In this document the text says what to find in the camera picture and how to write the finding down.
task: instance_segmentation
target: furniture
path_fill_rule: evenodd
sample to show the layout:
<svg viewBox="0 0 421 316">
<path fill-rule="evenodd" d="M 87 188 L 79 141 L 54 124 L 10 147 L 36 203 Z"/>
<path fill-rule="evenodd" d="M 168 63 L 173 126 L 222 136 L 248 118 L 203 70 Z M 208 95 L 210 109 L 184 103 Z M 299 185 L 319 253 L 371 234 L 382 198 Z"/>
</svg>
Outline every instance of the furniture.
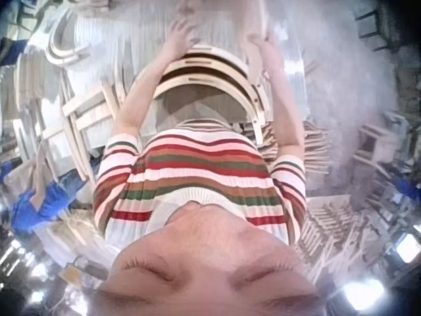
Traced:
<svg viewBox="0 0 421 316">
<path fill-rule="evenodd" d="M 80 167 L 94 187 L 96 179 L 89 163 L 89 154 L 82 137 L 82 131 L 109 117 L 115 119 L 118 112 L 117 101 L 112 92 L 111 85 L 108 84 L 106 80 L 102 80 L 98 85 L 94 86 L 83 95 L 71 97 L 70 87 L 62 72 L 61 86 L 64 100 L 66 101 L 61 108 L 64 117 L 64 125 L 66 126 L 69 124 L 75 137 L 73 140 L 70 133 L 67 133 L 66 136 L 69 137 L 69 143 L 71 142 L 74 147 L 77 147 L 78 152 L 80 153 Z M 87 110 L 79 115 L 77 110 L 80 110 L 82 107 L 87 107 Z"/>
<path fill-rule="evenodd" d="M 400 146 L 400 141 L 393 132 L 365 124 L 360 128 L 360 134 L 365 136 L 366 141 L 354 154 L 357 161 L 374 167 L 377 167 L 377 163 L 380 161 L 392 162 L 395 152 Z"/>
</svg>

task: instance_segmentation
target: closed eye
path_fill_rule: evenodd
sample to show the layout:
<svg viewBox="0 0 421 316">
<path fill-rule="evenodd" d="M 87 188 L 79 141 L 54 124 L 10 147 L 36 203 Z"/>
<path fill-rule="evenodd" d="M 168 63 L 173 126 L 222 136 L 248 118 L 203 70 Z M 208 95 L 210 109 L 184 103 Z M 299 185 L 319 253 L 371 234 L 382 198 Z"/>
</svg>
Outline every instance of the closed eye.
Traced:
<svg viewBox="0 0 421 316">
<path fill-rule="evenodd" d="M 145 261 L 133 259 L 129 261 L 123 268 L 123 270 L 126 270 L 126 271 L 132 270 L 132 269 L 139 269 L 142 271 L 147 271 L 165 282 L 172 282 L 174 280 L 174 276 L 172 276 L 170 273 L 168 273 L 164 269 L 158 266 L 152 265 L 150 263 L 147 263 Z"/>
</svg>

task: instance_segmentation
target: hand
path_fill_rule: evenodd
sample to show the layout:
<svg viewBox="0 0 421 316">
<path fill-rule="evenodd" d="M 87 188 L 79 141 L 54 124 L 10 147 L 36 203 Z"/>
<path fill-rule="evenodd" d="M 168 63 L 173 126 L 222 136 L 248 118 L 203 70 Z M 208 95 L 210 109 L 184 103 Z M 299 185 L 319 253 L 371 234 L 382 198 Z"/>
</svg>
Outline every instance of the hand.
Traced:
<svg viewBox="0 0 421 316">
<path fill-rule="evenodd" d="M 195 44 L 200 42 L 199 38 L 192 36 L 196 28 L 190 18 L 182 18 L 175 22 L 171 28 L 171 34 L 161 50 L 160 57 L 165 62 L 172 63 L 182 58 Z"/>
<path fill-rule="evenodd" d="M 261 36 L 252 34 L 248 36 L 250 43 L 259 48 L 260 55 L 263 60 L 263 67 L 268 73 L 270 79 L 277 75 L 284 76 L 284 54 L 282 50 L 276 46 L 275 37 L 272 32 L 268 34 L 266 39 Z"/>
</svg>

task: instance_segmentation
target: wooden frame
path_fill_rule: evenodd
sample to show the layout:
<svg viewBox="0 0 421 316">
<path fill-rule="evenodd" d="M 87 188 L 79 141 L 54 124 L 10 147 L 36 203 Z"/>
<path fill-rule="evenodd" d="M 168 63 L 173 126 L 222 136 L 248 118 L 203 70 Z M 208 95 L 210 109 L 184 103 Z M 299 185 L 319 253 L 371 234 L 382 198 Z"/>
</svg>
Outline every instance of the wooden frame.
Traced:
<svg viewBox="0 0 421 316">
<path fill-rule="evenodd" d="M 164 76 L 170 74 L 173 71 L 177 71 L 180 69 L 186 68 L 207 68 L 217 72 L 221 72 L 226 76 L 232 78 L 235 82 L 237 82 L 246 92 L 246 96 L 250 99 L 249 102 L 255 108 L 257 117 L 259 118 L 259 122 L 261 125 L 266 124 L 265 117 L 264 117 L 264 109 L 267 108 L 268 105 L 263 105 L 263 101 L 267 101 L 267 98 L 262 98 L 257 90 L 253 89 L 252 85 L 247 81 L 247 79 L 236 69 L 228 66 L 227 64 L 221 63 L 220 61 L 215 61 L 208 58 L 202 57 L 191 57 L 186 59 L 181 59 L 172 63 L 165 71 Z"/>
<path fill-rule="evenodd" d="M 57 134 L 60 134 L 61 132 L 64 132 L 66 134 L 66 138 L 67 138 L 69 146 L 70 146 L 70 151 L 72 153 L 72 160 L 74 162 L 76 170 L 78 171 L 78 174 L 79 174 L 80 178 L 82 179 L 82 181 L 85 181 L 86 177 L 85 177 L 85 174 L 83 173 L 83 170 L 82 170 L 82 167 L 81 167 L 79 151 L 78 151 L 78 148 L 75 146 L 74 138 L 73 138 L 73 134 L 72 134 L 71 129 L 69 129 L 69 126 L 67 126 L 65 124 L 65 118 L 63 118 L 63 127 L 61 126 L 61 127 L 54 127 L 54 128 L 45 129 L 41 109 L 39 108 L 38 105 L 36 105 L 34 108 L 35 108 L 35 114 L 36 114 L 36 118 L 37 118 L 37 121 L 38 121 L 38 124 L 39 124 L 39 128 L 41 130 L 41 140 L 45 141 L 45 143 L 47 144 L 47 147 L 45 149 L 46 150 L 45 157 L 46 157 L 46 160 L 47 160 L 47 162 L 50 166 L 51 174 L 53 175 L 54 181 L 58 182 L 59 178 L 58 178 L 57 172 L 55 171 L 55 168 L 54 168 L 54 160 L 53 160 L 53 157 L 51 155 L 51 150 L 48 146 L 48 140 L 50 138 L 52 138 L 53 136 L 55 136 Z"/>
<path fill-rule="evenodd" d="M 73 49 L 60 49 L 59 38 L 71 15 L 70 9 L 64 10 L 55 21 L 49 33 L 48 44 L 45 47 L 45 56 L 47 60 L 56 66 L 66 66 L 80 60 L 80 55 L 86 51 L 89 46 L 75 47 Z"/>
<path fill-rule="evenodd" d="M 192 57 L 208 57 L 212 60 L 220 60 L 224 61 L 224 63 L 231 68 L 234 68 L 238 72 L 241 73 L 241 75 L 244 76 L 244 78 L 247 79 L 249 85 L 251 84 L 248 80 L 249 77 L 249 67 L 237 56 L 231 54 L 228 51 L 225 51 L 223 49 L 209 46 L 209 45 L 195 45 L 193 48 L 189 50 L 187 55 L 184 57 L 192 58 Z M 263 107 L 264 112 L 268 112 L 270 110 L 269 106 L 269 99 L 268 96 L 263 88 L 263 85 L 261 83 L 258 84 L 251 84 L 252 87 L 254 87 L 260 97 L 260 104 Z"/>
<path fill-rule="evenodd" d="M 76 146 L 80 152 L 81 164 L 83 166 L 85 174 L 88 176 L 89 181 L 94 187 L 96 184 L 95 175 L 93 173 L 92 167 L 89 162 L 89 154 L 86 149 L 84 139 L 82 137 L 82 130 L 108 118 L 116 118 L 118 113 L 118 105 L 115 99 L 115 96 L 112 92 L 112 87 L 106 80 L 102 80 L 98 85 L 94 86 L 88 92 L 83 95 L 77 95 L 70 98 L 70 87 L 67 86 L 64 75 L 62 75 L 62 87 L 63 93 L 67 103 L 62 106 L 62 114 L 65 117 L 65 121 L 68 123 L 70 119 L 73 133 L 76 138 Z M 87 105 L 92 99 L 95 99 L 98 95 L 105 99 L 105 102 L 100 102 L 99 105 L 96 105 L 82 114 L 80 117 L 76 116 L 76 111 Z"/>
<path fill-rule="evenodd" d="M 161 83 L 155 90 L 153 98 L 156 99 L 158 96 L 170 89 L 188 84 L 199 84 L 202 86 L 214 87 L 233 97 L 246 110 L 249 118 L 251 119 L 257 145 L 261 145 L 263 143 L 262 127 L 255 109 L 250 104 L 249 100 L 235 86 L 223 79 L 208 74 L 185 74 L 177 76 Z"/>
</svg>

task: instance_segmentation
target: sleeve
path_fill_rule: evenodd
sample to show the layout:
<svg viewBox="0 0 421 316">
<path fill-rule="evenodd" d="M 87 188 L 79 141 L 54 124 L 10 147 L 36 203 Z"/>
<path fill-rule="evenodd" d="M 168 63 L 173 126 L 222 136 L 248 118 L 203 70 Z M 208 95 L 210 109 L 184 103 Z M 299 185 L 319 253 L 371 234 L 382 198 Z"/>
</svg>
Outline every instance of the sleeve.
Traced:
<svg viewBox="0 0 421 316">
<path fill-rule="evenodd" d="M 273 164 L 270 175 L 283 198 L 289 243 L 294 244 L 299 239 L 307 209 L 304 162 L 294 155 L 283 155 Z"/>
<path fill-rule="evenodd" d="M 95 224 L 102 234 L 138 157 L 138 141 L 128 134 L 113 136 L 105 147 L 93 193 Z"/>
</svg>

